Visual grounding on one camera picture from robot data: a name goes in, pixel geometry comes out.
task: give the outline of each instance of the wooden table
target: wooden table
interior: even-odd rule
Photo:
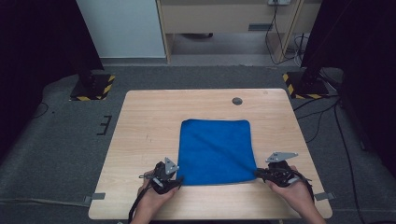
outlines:
[[[234,105],[234,97],[242,99]],[[181,122],[185,119],[247,119],[256,163],[274,151],[297,152],[288,160],[307,178],[314,193],[323,192],[318,173],[290,106],[280,89],[129,91],[112,138],[93,200],[92,219],[127,219],[142,185],[140,175],[164,157],[177,162]],[[316,202],[324,217],[332,215],[329,202]],[[204,187],[182,187],[155,219],[278,219],[299,217],[261,179]]]

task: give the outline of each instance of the black and yellow hazard tape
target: black and yellow hazard tape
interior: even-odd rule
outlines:
[[[328,97],[328,94],[299,94],[295,92],[293,85],[291,84],[290,77],[288,74],[283,74],[283,80],[289,91],[289,95],[292,99],[318,99],[323,97]]]
[[[108,80],[106,81],[106,85],[103,88],[103,91],[99,95],[88,96],[88,95],[76,95],[70,96],[70,101],[91,101],[91,100],[105,100],[107,98],[108,93],[110,92],[111,86],[113,85],[114,78],[116,76],[108,76]]]

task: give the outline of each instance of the power strip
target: power strip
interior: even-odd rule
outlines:
[[[268,5],[287,6],[290,5],[291,0],[268,0]]]

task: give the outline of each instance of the person's left hand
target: person's left hand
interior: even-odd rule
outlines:
[[[153,172],[154,171],[145,172],[145,175],[151,175]],[[139,195],[148,183],[149,180],[144,178],[143,185],[137,191],[137,195]],[[131,224],[149,223],[163,204],[171,199],[177,191],[178,188],[173,188],[165,194],[158,194],[153,188],[148,189],[136,207]]]

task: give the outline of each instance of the electrical cable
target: electrical cable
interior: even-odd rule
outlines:
[[[315,100],[309,101],[309,102],[305,103],[304,105],[307,105],[307,104],[309,104],[309,103],[311,103],[311,102],[314,102]],[[335,106],[338,104],[339,101],[340,101],[340,99],[338,99],[334,104],[332,104],[330,107],[328,107],[328,108],[326,108],[326,109],[324,109],[324,110],[321,110],[321,111],[318,111],[318,112],[314,112],[314,113],[311,113],[311,114],[302,116],[302,117],[300,117],[300,118],[297,118],[297,119],[304,119],[304,118],[307,118],[307,117],[309,117],[309,116],[312,116],[312,115],[315,115],[315,114],[319,114],[319,113],[320,113],[319,119],[318,119],[317,130],[315,131],[315,134],[314,134],[313,137],[311,137],[308,141],[305,141],[306,143],[310,143],[310,142],[312,142],[312,141],[315,140],[315,138],[318,136],[318,132],[319,132],[319,128],[320,128],[320,121],[321,121],[321,118],[322,118],[323,113],[326,112],[326,111],[328,111],[328,110],[330,110],[330,109],[332,109],[333,107],[335,107]]]
[[[318,113],[326,112],[326,111],[332,109],[335,105],[337,105],[339,101],[340,101],[340,99],[338,99],[333,105],[331,105],[330,107],[328,107],[328,108],[326,108],[326,109],[324,109],[324,110],[320,110],[320,111],[317,111],[317,112],[314,112],[314,113],[311,113],[311,114],[308,114],[308,115],[304,115],[304,116],[299,117],[299,118],[297,118],[297,119],[304,119],[304,118],[307,118],[307,117],[309,117],[309,116],[316,115],[316,114],[318,114]]]
[[[297,43],[297,39],[301,38],[300,45]],[[301,67],[301,62],[303,61],[302,55],[305,53],[305,50],[302,50],[303,48],[303,41],[304,39],[309,39],[308,37],[304,36],[304,33],[300,36],[295,36],[294,35],[294,63],[298,66]]]
[[[337,116],[337,106],[334,107],[334,117],[335,117],[335,121],[337,123],[338,131],[341,134],[341,139],[343,140],[344,150],[346,152],[346,158],[347,158],[347,162],[348,162],[348,165],[349,165],[349,172],[350,172],[350,177],[351,177],[351,181],[352,181],[353,198],[355,200],[356,209],[358,211],[358,215],[359,215],[359,219],[361,220],[361,223],[365,224],[363,215],[361,214],[361,208],[360,208],[359,202],[358,202],[358,195],[357,195],[357,192],[356,192],[355,176],[353,174],[352,162],[351,162],[351,159],[350,159],[349,151],[347,149],[346,139],[344,137],[343,131],[341,129],[340,121],[339,121],[338,116]]]
[[[90,207],[90,205],[86,203],[70,203],[70,202],[60,202],[60,201],[53,201],[46,199],[33,199],[33,198],[0,199],[0,203],[41,203],[48,205]]]
[[[333,82],[333,83],[339,83],[338,81],[336,81],[336,80],[332,79],[331,77],[329,77],[329,76],[327,75],[327,73],[324,71],[323,68],[320,69],[320,74],[321,74],[323,77],[325,77],[325,78],[327,78],[328,80],[330,80],[331,82]]]
[[[44,105],[45,107],[46,107],[46,110],[43,112],[43,113],[41,113],[40,115],[38,115],[38,116],[35,116],[35,117],[32,117],[32,119],[38,119],[38,118],[40,118],[41,116],[43,116],[43,115],[45,115],[46,113],[47,113],[47,111],[49,110],[49,105],[47,105],[46,103],[44,103],[44,102],[41,102],[40,103],[41,105]]]
[[[303,106],[305,106],[305,105],[308,105],[308,104],[310,104],[310,103],[312,103],[312,102],[315,102],[316,100],[318,100],[318,99],[314,99],[314,100],[311,100],[311,101],[309,101],[309,102],[306,102],[306,103],[304,103],[304,104],[298,106],[297,108],[295,108],[294,111],[297,110],[297,109],[299,109],[299,108],[301,108],[301,107],[303,107]],[[351,159],[350,159],[349,151],[348,151],[348,149],[347,149],[346,139],[345,139],[345,137],[344,137],[344,133],[343,133],[343,131],[342,131],[341,124],[340,124],[339,119],[338,119],[338,116],[337,116],[337,105],[338,105],[338,102],[340,102],[340,100],[341,100],[341,99],[338,99],[338,100],[336,101],[335,104],[333,104],[331,107],[329,107],[329,108],[327,108],[327,109],[325,109],[325,110],[322,110],[322,111],[319,111],[319,112],[315,112],[315,113],[309,114],[309,115],[307,115],[307,116],[303,116],[303,117],[301,117],[300,119],[306,118],[306,117],[308,117],[308,116],[311,116],[311,115],[314,115],[314,114],[317,114],[317,113],[321,113],[320,115],[322,115],[323,112],[329,110],[330,108],[333,108],[334,118],[335,118],[335,121],[336,121],[336,124],[337,124],[337,128],[338,128],[338,131],[339,131],[339,133],[340,133],[340,135],[341,135],[341,138],[342,138],[342,141],[343,141],[343,145],[344,145],[344,149],[345,149],[345,152],[346,152],[346,157],[347,157],[348,166],[349,166],[349,172],[350,172],[350,175],[351,175],[353,196],[354,196],[354,201],[355,201],[355,204],[356,204],[357,212],[358,212],[358,215],[359,215],[359,218],[360,218],[361,223],[362,223],[362,224],[365,224],[364,218],[363,218],[362,213],[361,213],[361,208],[360,208],[360,206],[359,206],[359,201],[358,201],[358,195],[357,195],[357,191],[356,191],[355,176],[354,176],[354,173],[353,173],[352,162],[351,162]],[[396,224],[396,221],[381,220],[381,221],[370,222],[370,223],[368,223],[368,224]]]
[[[137,195],[136,200],[134,200],[134,204],[131,207],[131,210],[129,210],[128,214],[128,223],[131,223],[133,217],[134,217],[134,210],[136,210],[137,205],[139,204],[140,200],[142,200],[143,196],[145,196],[146,192],[151,188],[151,184],[148,182],[146,187],[140,191],[139,195]]]
[[[316,101],[316,100],[321,100],[321,99],[328,99],[328,98],[332,98],[332,97],[338,97],[339,95],[330,95],[330,96],[325,96],[325,97],[321,97],[321,98],[316,98],[313,100],[310,100],[308,102],[303,103],[302,105],[297,106],[296,108],[293,109],[293,111],[296,111],[298,109],[300,109],[301,107],[311,104],[312,102]]]
[[[322,117],[323,113],[324,113],[324,112],[321,112],[321,113],[320,113],[320,116],[319,116],[319,119],[318,119],[317,131],[315,132],[314,136],[313,136],[311,139],[309,139],[308,141],[305,141],[306,143],[310,143],[310,142],[314,141],[315,138],[317,138],[318,133],[319,133],[320,120],[321,120],[321,117]]]
[[[282,53],[283,57],[284,57],[286,60],[283,60],[283,61],[280,62],[280,63],[276,63],[276,62],[274,61],[274,59],[273,59],[273,57],[272,57],[272,53],[271,53],[270,47],[268,46],[268,32],[269,32],[269,29],[268,29],[267,32],[265,33],[265,45],[266,45],[266,47],[267,47],[267,49],[268,49],[268,52],[269,52],[269,54],[270,54],[271,61],[272,61],[274,64],[282,64],[282,63],[284,63],[284,62],[286,62],[286,61],[289,61],[289,60],[294,59],[294,57],[288,58],[288,57],[286,57],[286,55],[285,55],[284,52],[283,52],[284,50],[283,50],[283,47],[282,47],[282,40],[281,40],[281,38],[280,38],[280,34],[279,34],[279,31],[277,30],[277,26],[276,26],[277,0],[275,0],[274,3],[275,3],[275,4],[274,4],[274,17],[273,17],[272,20],[271,20],[271,26],[270,26],[270,27],[275,26],[275,28],[276,28],[277,37],[278,37],[278,39],[279,39],[279,43],[280,43],[280,47],[281,47],[281,51],[282,51],[281,53]]]
[[[326,78],[323,78],[322,74],[319,73],[321,76],[321,80],[326,82],[327,85],[329,85],[330,88],[332,88],[335,92],[338,92],[338,90],[332,85],[332,83],[330,83]]]
[[[296,49],[295,49],[295,48],[294,48],[294,49],[287,48],[286,51],[288,51],[288,52],[294,52],[294,53],[295,53],[295,52],[296,52]]]

